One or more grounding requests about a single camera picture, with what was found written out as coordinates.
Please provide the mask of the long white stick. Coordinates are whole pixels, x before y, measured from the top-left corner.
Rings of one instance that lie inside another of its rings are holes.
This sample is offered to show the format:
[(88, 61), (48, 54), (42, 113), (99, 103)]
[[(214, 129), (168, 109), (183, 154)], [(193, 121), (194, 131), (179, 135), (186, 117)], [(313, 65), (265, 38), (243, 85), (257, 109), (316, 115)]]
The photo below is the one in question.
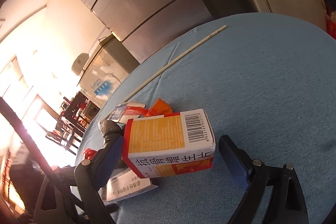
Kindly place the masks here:
[(227, 28), (225, 24), (210, 30), (207, 26), (208, 23), (186, 32), (138, 66), (108, 99), (101, 110), (102, 117), (108, 117), (115, 106), (129, 101), (163, 72)]

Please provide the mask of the dark wooden chair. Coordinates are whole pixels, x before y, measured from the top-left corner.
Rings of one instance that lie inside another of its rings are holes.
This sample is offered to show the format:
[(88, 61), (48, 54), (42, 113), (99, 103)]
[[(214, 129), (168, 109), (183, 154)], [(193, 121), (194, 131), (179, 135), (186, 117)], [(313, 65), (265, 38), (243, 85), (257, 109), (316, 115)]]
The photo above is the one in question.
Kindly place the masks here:
[(59, 116), (52, 130), (46, 129), (39, 122), (37, 124), (46, 133), (46, 139), (64, 148), (72, 155), (77, 155), (84, 133), (66, 118)]

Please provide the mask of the red plastic bag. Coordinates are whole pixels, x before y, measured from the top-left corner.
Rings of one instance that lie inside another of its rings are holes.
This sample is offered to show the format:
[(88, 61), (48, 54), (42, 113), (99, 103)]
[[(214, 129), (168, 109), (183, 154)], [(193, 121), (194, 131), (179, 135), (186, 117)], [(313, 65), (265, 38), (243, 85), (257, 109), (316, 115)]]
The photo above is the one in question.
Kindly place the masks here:
[(330, 15), (326, 17), (327, 33), (336, 39), (336, 11), (332, 11)]

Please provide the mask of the white purple medicine box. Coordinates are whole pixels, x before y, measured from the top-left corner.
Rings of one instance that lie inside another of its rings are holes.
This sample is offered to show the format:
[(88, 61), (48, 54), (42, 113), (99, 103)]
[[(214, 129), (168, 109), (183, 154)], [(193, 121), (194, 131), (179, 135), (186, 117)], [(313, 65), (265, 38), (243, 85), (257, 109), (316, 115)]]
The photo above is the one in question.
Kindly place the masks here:
[(119, 202), (157, 188), (149, 178), (139, 178), (130, 168), (115, 170), (99, 190), (104, 202)]

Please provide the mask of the blue tablecloth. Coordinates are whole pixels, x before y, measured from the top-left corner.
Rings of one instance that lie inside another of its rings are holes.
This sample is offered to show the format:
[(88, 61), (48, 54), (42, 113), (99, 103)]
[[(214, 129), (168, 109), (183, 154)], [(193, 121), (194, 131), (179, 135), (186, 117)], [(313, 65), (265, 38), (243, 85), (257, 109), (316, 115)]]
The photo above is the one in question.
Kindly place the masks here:
[[(151, 106), (161, 98), (177, 112), (203, 109), (217, 138), (229, 135), (267, 165), (291, 163), (309, 222), (321, 223), (335, 205), (335, 39), (279, 14), (237, 14), (208, 24), (227, 28), (131, 100)], [(102, 147), (101, 110), (80, 151)]]

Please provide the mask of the white rice cooker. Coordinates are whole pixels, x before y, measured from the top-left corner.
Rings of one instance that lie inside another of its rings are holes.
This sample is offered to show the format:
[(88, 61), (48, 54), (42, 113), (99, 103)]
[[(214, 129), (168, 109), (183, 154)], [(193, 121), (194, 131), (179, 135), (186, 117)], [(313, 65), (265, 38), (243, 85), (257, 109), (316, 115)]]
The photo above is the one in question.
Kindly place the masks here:
[(88, 59), (89, 59), (88, 53), (80, 53), (80, 55), (78, 55), (78, 57), (72, 64), (71, 67), (72, 72), (75, 75), (79, 76), (84, 68), (84, 65), (87, 63)]

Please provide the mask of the orange plastic wrapper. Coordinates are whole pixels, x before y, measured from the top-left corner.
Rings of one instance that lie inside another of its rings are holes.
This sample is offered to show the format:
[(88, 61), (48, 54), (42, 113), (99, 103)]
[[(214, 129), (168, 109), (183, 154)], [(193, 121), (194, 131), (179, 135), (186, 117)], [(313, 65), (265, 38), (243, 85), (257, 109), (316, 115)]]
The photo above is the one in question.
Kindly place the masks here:
[(172, 114), (173, 109), (170, 107), (168, 103), (163, 101), (161, 98), (157, 99), (157, 101), (151, 106), (151, 108), (145, 114), (145, 117), (153, 117), (157, 115), (165, 115)]

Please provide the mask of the dark wooden dining table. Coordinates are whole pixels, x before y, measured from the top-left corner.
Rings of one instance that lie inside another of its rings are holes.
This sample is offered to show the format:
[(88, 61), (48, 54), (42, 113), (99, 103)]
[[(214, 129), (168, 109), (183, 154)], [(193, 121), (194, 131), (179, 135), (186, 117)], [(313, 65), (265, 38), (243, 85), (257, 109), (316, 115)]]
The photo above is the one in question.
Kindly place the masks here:
[(65, 106), (60, 117), (64, 118), (75, 132), (82, 137), (100, 108), (82, 92), (77, 92), (71, 100), (63, 97), (63, 102)]

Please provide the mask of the orange white medicine box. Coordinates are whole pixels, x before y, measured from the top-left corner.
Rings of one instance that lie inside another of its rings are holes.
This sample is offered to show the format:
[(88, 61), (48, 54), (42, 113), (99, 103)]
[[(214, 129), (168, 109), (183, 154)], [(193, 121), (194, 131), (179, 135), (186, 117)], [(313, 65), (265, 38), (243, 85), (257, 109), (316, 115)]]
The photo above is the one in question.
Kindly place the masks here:
[(127, 121), (121, 158), (139, 178), (198, 172), (213, 166), (215, 137), (203, 109)]

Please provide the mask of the crumpled black plastic bag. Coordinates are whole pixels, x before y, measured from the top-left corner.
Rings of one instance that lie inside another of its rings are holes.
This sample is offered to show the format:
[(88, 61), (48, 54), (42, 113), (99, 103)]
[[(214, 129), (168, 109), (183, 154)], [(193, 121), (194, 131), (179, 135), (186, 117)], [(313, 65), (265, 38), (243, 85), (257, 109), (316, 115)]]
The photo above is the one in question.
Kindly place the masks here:
[(107, 145), (112, 140), (112, 137), (116, 134), (123, 136), (125, 131), (125, 124), (118, 123), (112, 120), (103, 119), (98, 124), (101, 131), (102, 137), (104, 139), (103, 147)]

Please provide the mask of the white chest freezer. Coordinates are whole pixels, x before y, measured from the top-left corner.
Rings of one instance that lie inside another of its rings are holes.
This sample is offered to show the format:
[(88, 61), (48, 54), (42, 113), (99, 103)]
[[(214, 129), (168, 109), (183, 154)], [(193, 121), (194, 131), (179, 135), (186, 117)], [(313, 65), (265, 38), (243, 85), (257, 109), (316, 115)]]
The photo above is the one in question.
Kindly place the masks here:
[(114, 35), (101, 41), (89, 54), (79, 77), (81, 92), (99, 108), (139, 66), (139, 62)]

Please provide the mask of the red crumpled wrapper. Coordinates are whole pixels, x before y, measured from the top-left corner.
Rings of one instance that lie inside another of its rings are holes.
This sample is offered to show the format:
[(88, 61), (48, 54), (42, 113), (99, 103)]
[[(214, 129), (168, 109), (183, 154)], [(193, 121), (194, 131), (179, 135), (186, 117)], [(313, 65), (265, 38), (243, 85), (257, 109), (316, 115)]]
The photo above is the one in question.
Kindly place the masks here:
[(84, 160), (92, 160), (96, 155), (97, 151), (91, 148), (87, 148), (83, 152)]

